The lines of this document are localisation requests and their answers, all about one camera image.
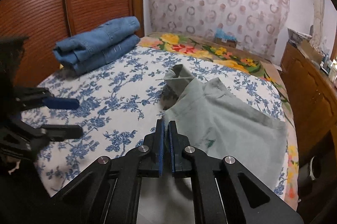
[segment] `brown cabinet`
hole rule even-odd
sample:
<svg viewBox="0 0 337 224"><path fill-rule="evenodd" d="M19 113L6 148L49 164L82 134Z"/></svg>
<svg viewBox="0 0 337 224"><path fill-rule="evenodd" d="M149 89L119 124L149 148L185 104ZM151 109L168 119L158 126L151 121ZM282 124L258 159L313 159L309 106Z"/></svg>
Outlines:
<svg viewBox="0 0 337 224"><path fill-rule="evenodd" d="M305 157L337 122L337 93L326 75L287 44L282 80L294 113L299 156Z"/></svg>

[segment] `white floral sheet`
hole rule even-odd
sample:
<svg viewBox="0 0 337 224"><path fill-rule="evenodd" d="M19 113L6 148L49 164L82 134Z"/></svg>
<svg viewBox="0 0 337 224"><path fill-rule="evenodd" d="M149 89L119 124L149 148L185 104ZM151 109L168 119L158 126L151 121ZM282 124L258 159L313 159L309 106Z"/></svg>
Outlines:
<svg viewBox="0 0 337 224"><path fill-rule="evenodd" d="M170 98L164 88L164 75L168 68L180 63L202 82L219 77L242 101L284 120L279 94L270 82L193 57L136 47L119 60L79 78L72 79L68 71L60 70L40 86L49 88L57 97L77 98L80 108L42 107L22 113L23 121L34 127L46 123L83 127L81 139L50 143L39 154L37 170L51 196L98 157L123 156L141 145L145 135L154 132L156 120L164 114L164 102ZM287 168L284 147L284 166L274 190L282 199Z"/></svg>

